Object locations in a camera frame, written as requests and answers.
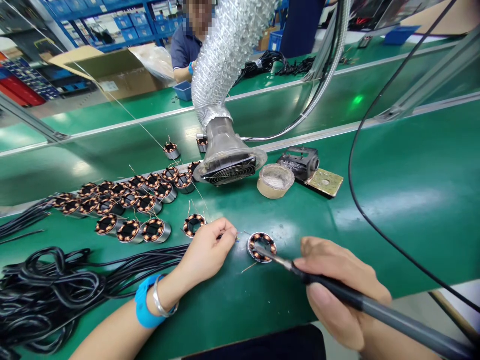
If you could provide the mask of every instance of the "dark blue shirt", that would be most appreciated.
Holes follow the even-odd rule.
[[[190,63],[197,60],[202,42],[197,39],[189,25],[188,19],[173,34],[171,40],[171,64],[173,70],[188,68]]]

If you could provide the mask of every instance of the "plastic bag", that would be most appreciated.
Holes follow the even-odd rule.
[[[163,46],[159,47],[152,43],[130,47],[129,50],[141,61],[150,74],[159,79],[166,87],[176,84],[172,57]]]

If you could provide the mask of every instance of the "forearm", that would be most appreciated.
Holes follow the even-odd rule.
[[[177,84],[185,81],[188,81],[189,83],[192,82],[192,74],[190,74],[188,66],[186,68],[176,68],[173,70],[173,75],[175,76],[175,81]]]
[[[158,283],[158,297],[165,311],[170,311],[194,284],[185,281],[176,268]],[[148,310],[156,316],[152,286],[147,294]],[[137,319],[137,304],[131,300],[110,315],[81,343],[70,359],[134,359],[156,328],[145,328]]]
[[[365,360],[440,360],[430,349],[377,320],[364,336],[365,348],[361,356]]]

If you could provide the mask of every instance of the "right hand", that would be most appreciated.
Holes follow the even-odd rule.
[[[337,279],[383,305],[392,302],[390,292],[378,281],[375,270],[351,251],[329,240],[304,237],[301,253],[303,257],[294,261],[300,270]],[[344,305],[319,283],[307,286],[306,293],[318,320],[340,344],[356,351],[364,349],[366,334],[375,319]]]

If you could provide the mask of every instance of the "person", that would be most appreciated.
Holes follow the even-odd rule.
[[[237,234],[235,226],[226,218],[220,218],[198,230],[178,266],[158,282],[157,296],[165,312],[175,310],[185,294],[220,271],[236,243]],[[300,270],[337,279],[384,305],[392,302],[392,296],[378,281],[374,269],[334,242],[318,237],[304,237],[301,240],[301,254],[302,258],[294,261]],[[161,313],[156,306],[154,289],[151,287],[146,294],[147,309],[152,317],[165,320],[160,317]],[[313,312],[328,332],[343,346],[360,352],[363,359],[440,360],[435,353],[418,342],[365,313],[344,305],[318,283],[306,287],[306,296]],[[136,310],[140,305],[131,300],[115,311],[93,330],[70,359],[134,359],[156,329],[140,324]],[[292,351],[291,357],[282,358],[298,359],[298,347],[292,347]],[[211,359],[224,357],[212,356]]]
[[[187,0],[187,16],[172,37],[171,64],[176,82],[192,82],[197,58],[212,24],[212,0]]]

